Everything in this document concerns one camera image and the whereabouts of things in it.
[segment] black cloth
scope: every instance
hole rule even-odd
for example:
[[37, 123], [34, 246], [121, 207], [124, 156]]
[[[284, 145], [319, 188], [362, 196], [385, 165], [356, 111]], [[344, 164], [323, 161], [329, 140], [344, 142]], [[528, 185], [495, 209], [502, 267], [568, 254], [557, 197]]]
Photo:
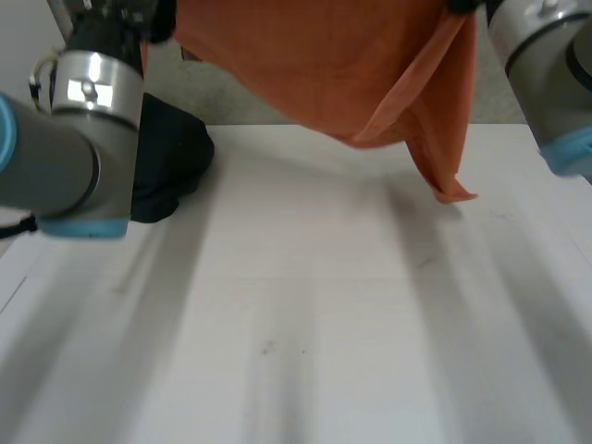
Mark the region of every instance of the black cloth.
[[145, 94], [131, 201], [131, 220], [154, 223], [171, 216], [179, 198], [197, 190], [214, 158], [204, 123]]

